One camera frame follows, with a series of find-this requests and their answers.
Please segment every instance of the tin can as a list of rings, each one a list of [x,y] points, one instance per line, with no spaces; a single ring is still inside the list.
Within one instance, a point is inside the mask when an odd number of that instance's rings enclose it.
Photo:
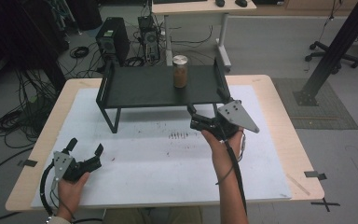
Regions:
[[[187,62],[184,55],[173,57],[173,86],[176,88],[183,88],[187,84]]]

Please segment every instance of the metal pole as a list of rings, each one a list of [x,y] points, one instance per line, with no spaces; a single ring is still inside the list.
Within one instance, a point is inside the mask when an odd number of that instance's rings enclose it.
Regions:
[[[316,94],[330,76],[342,56],[358,36],[358,3],[349,17],[345,20],[329,49],[313,71],[310,79],[301,91],[294,92],[299,105],[317,105]]]

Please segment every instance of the person's right hand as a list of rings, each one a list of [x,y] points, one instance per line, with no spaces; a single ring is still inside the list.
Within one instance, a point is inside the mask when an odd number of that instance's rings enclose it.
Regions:
[[[89,176],[90,173],[85,173],[75,183],[64,179],[60,180],[58,183],[60,204],[58,206],[57,217],[62,217],[71,222],[72,215],[78,208],[83,187],[89,179]]]
[[[203,130],[201,133],[211,147],[213,167],[216,171],[217,180],[221,181],[222,178],[228,174],[233,165],[228,155],[226,144],[218,141],[213,134],[208,131]],[[242,135],[243,130],[240,129],[228,140],[237,158],[240,156]]]

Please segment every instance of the electronic equipment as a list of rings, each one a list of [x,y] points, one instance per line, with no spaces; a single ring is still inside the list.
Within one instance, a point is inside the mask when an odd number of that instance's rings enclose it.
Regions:
[[[168,3],[186,3],[186,2],[206,2],[207,0],[153,0],[154,4],[168,4]]]
[[[248,2],[246,0],[235,0],[235,4],[237,4],[240,7],[247,7]]]
[[[138,17],[141,33],[140,43],[144,49],[145,60],[153,62],[159,60],[158,29],[154,25],[152,16]]]
[[[39,189],[40,200],[50,216],[52,216],[53,212],[46,201],[45,186],[48,173],[53,167],[55,167],[55,176],[51,184],[51,190],[55,189],[58,181],[62,178],[67,181],[76,182],[86,172],[93,172],[102,166],[100,156],[103,153],[103,146],[101,144],[98,145],[95,150],[94,157],[86,161],[76,162],[75,158],[69,155],[69,152],[74,149],[76,143],[77,139],[72,138],[68,146],[64,148],[62,152],[55,151],[54,159],[42,174]]]
[[[234,100],[232,97],[226,99],[225,104],[217,108],[216,116],[212,119],[198,115],[196,108],[188,105],[187,111],[191,115],[190,128],[197,131],[206,130],[217,140],[230,138],[240,127],[258,133],[257,125],[243,108],[241,101]]]
[[[97,1],[95,0],[66,0],[68,7],[75,17],[78,27],[81,30],[92,30],[98,28],[103,20]]]
[[[225,0],[215,0],[214,2],[219,7],[223,7],[225,5],[225,3],[226,3]]]
[[[123,18],[106,18],[95,39],[104,61],[112,59],[114,63],[124,65],[130,50],[130,41]]]

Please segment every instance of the computer tower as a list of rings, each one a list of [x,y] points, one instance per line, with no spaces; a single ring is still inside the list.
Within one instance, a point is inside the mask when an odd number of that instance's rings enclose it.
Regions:
[[[141,45],[147,62],[159,60],[158,29],[151,16],[138,17]]]
[[[96,29],[103,23],[95,0],[66,0],[66,3],[81,30]]]
[[[130,50],[123,18],[108,17],[95,37],[103,60],[113,59],[115,63],[124,66]]]

